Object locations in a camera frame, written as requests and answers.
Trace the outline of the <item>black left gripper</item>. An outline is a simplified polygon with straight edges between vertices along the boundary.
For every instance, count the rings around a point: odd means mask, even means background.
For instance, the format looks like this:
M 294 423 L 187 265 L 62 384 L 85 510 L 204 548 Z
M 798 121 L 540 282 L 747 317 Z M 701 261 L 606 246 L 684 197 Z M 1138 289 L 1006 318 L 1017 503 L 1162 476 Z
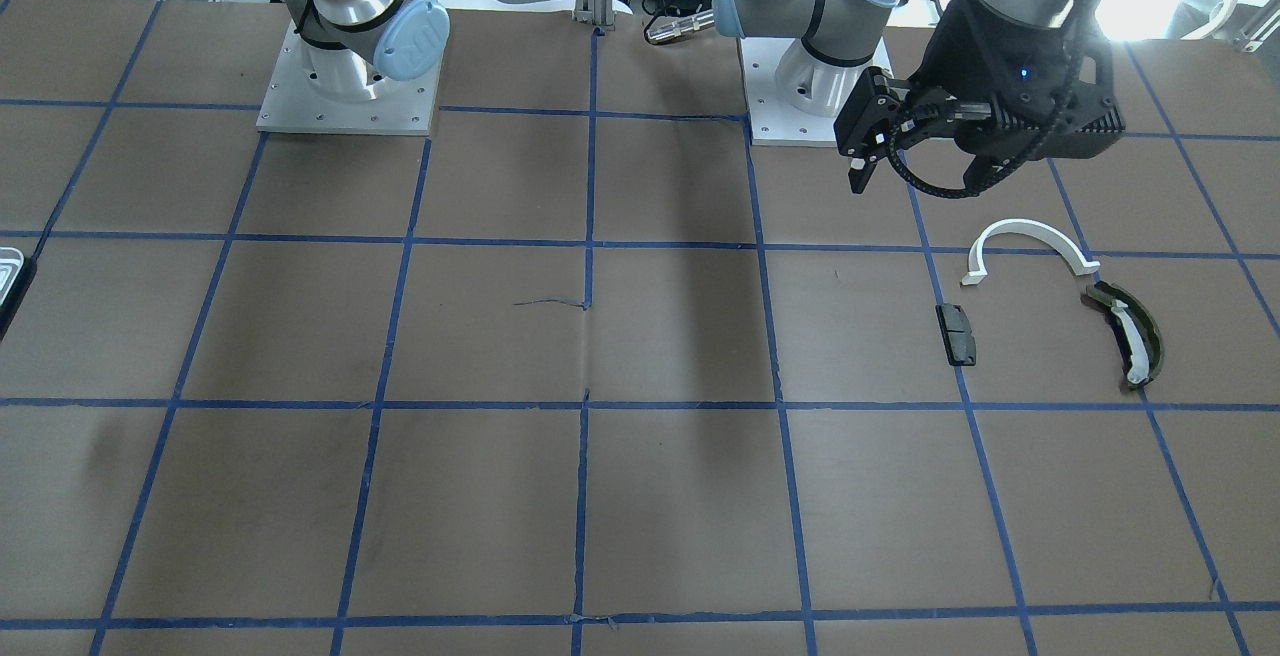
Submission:
M 1083 0 L 1060 27 L 1042 29 L 980 0 L 952 0 L 910 77 L 867 68 L 837 114 L 851 193 L 865 192 L 881 163 L 933 191 L 902 158 L 929 138 L 972 155 L 968 192 L 992 188 L 1028 161 L 1094 158 L 1116 144 L 1125 122 L 1110 42 L 1094 18 L 1098 3 Z

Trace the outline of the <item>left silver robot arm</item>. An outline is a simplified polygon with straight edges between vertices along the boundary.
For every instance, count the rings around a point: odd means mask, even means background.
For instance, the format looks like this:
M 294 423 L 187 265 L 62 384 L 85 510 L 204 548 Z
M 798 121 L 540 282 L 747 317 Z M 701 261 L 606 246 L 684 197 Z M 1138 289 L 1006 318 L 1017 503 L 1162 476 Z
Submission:
M 888 163 L 923 193 L 973 199 L 1028 161 L 1094 158 L 1123 137 L 1100 0 L 951 0 L 906 79 L 872 62 L 897 4 L 710 0 L 646 40 L 787 38 L 780 86 L 833 118 L 855 193 Z

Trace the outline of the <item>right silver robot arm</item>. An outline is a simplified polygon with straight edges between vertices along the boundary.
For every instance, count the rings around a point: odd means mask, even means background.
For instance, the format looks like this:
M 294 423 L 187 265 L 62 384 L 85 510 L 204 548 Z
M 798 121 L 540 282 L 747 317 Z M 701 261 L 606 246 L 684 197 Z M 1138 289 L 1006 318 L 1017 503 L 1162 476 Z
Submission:
M 369 101 L 438 67 L 451 18 L 438 0 L 283 0 L 303 74 L 335 100 Z

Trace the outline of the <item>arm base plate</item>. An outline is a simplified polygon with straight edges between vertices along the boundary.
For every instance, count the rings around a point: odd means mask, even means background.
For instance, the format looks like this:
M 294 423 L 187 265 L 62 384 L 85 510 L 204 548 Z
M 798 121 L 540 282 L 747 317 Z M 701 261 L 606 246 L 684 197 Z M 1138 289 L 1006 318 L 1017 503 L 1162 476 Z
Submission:
M 430 135 L 442 72 L 387 79 L 351 51 L 316 49 L 288 24 L 256 127 L 288 135 Z
M 869 65 L 891 69 L 884 42 L 870 60 L 836 67 L 815 59 L 799 38 L 742 38 L 742 83 L 753 141 L 786 147 L 833 147 L 835 118 Z

